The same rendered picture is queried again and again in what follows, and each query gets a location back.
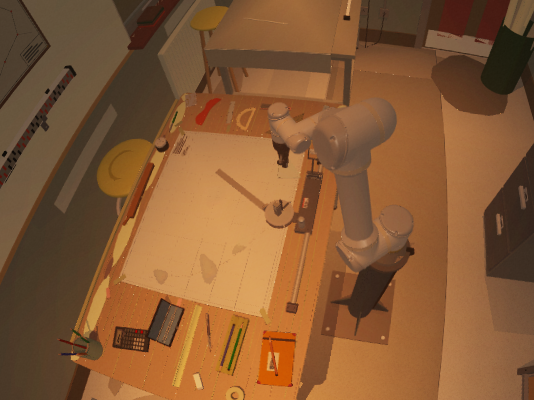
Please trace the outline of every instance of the red pencil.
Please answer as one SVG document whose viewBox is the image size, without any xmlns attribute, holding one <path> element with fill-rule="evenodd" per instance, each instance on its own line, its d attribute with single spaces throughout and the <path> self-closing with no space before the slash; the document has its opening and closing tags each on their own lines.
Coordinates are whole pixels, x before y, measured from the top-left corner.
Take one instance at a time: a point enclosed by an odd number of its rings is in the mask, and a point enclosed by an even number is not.
<svg viewBox="0 0 534 400">
<path fill-rule="evenodd" d="M 276 368 L 276 358 L 274 357 L 273 342 L 272 342 L 270 336 L 269 336 L 269 345 L 271 346 L 271 355 L 272 355 L 272 357 L 273 357 L 274 375 L 275 375 L 275 376 L 278 376 L 278 368 Z"/>
<path fill-rule="evenodd" d="M 84 346 L 80 346 L 79 344 L 76 344 L 76 343 L 72 343 L 72 342 L 68 342 L 66 340 L 63 340 L 63 339 L 58 339 L 60 342 L 63 342 L 63 343 L 67 343 L 67 344 L 72 344 L 73 346 L 78 346 L 78 347 L 81 347 L 82 349 L 85 349 L 87 350 L 87 347 L 84 347 Z"/>
</svg>

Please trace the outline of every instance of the drawer handle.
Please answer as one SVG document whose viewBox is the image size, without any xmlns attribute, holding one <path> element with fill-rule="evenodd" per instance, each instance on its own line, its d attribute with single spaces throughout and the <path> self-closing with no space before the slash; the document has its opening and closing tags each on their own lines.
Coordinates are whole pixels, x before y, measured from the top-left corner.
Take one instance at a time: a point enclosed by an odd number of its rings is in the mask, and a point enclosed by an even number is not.
<svg viewBox="0 0 534 400">
<path fill-rule="evenodd" d="M 504 228 L 504 218 L 501 214 L 497 214 L 495 217 L 497 220 L 497 236 L 501 236 L 502 228 Z"/>
<path fill-rule="evenodd" d="M 527 201 L 528 201 L 527 188 L 524 186 L 519 186 L 519 204 L 521 204 L 522 210 L 527 208 Z"/>
</svg>

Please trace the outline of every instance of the white eraser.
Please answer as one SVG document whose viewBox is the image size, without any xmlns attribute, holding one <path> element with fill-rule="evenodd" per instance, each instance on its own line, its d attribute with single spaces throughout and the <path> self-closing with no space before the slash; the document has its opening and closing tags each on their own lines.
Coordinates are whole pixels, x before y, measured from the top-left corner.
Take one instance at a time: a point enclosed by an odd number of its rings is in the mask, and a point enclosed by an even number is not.
<svg viewBox="0 0 534 400">
<path fill-rule="evenodd" d="M 204 386 L 202 386 L 202 379 L 200 379 L 200 374 L 198 372 L 193 374 L 193 379 L 195 380 L 195 385 L 197 385 L 198 390 L 204 389 Z"/>
</svg>

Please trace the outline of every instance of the filing cabinet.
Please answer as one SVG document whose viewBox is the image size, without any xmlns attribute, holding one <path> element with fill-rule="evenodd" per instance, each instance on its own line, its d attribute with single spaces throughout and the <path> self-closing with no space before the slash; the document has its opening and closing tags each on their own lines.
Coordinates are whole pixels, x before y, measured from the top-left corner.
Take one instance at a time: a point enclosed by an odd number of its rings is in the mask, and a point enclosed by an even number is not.
<svg viewBox="0 0 534 400">
<path fill-rule="evenodd" d="M 484 212 L 486 274 L 534 282 L 534 146 Z"/>
</svg>

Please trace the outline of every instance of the yellow stool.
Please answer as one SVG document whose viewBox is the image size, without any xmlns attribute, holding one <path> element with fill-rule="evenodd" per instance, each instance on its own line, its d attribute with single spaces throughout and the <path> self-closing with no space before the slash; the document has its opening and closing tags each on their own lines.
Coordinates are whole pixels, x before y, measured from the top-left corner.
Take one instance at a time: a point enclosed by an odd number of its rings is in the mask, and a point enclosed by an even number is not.
<svg viewBox="0 0 534 400">
<path fill-rule="evenodd" d="M 152 144 L 144 139 L 131 139 L 112 148 L 104 156 L 96 172 L 100 190 L 117 198 L 117 215 L 121 199 L 128 196 L 143 168 Z"/>
<path fill-rule="evenodd" d="M 222 7 L 222 6 L 215 6 L 215 7 L 208 7 L 204 10 L 201 10 L 195 14 L 193 19 L 191 20 L 191 28 L 199 31 L 200 33 L 200 43 L 202 44 L 202 55 L 204 56 L 204 66 L 206 68 L 206 80 L 208 81 L 208 91 L 212 93 L 211 88 L 211 79 L 210 79 L 210 68 L 208 66 L 208 59 L 206 57 L 206 52 L 204 51 L 204 48 L 206 47 L 206 40 L 204 38 L 204 32 L 208 31 L 209 35 L 213 34 L 213 30 L 219 26 L 219 23 L 224 17 L 224 14 L 226 14 L 226 11 L 228 11 L 228 7 Z M 230 70 L 230 77 L 232 78 L 232 83 L 234 84 L 234 88 L 236 92 L 239 92 L 239 87 L 237 86 L 237 81 L 235 79 L 234 70 L 232 68 L 228 68 Z M 245 68 L 243 68 L 243 73 L 246 77 L 248 77 L 248 72 Z"/>
</svg>

